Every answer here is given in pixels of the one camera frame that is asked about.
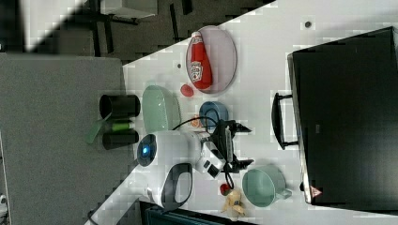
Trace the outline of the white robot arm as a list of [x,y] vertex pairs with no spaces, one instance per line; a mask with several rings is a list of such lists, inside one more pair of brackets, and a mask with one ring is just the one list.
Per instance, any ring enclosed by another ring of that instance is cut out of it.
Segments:
[[233,144],[236,133],[250,131],[234,120],[221,120],[211,133],[174,129],[148,134],[139,142],[134,176],[142,179],[151,201],[175,210],[191,196],[194,172],[215,179],[252,163],[237,159]]

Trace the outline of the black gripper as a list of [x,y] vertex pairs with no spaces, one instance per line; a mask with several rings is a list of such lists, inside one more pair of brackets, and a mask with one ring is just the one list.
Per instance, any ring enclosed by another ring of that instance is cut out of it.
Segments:
[[224,170],[232,173],[233,171],[246,170],[253,163],[253,159],[234,159],[233,138],[236,132],[251,132],[248,127],[236,123],[235,120],[220,120],[211,137],[220,154],[225,159]]

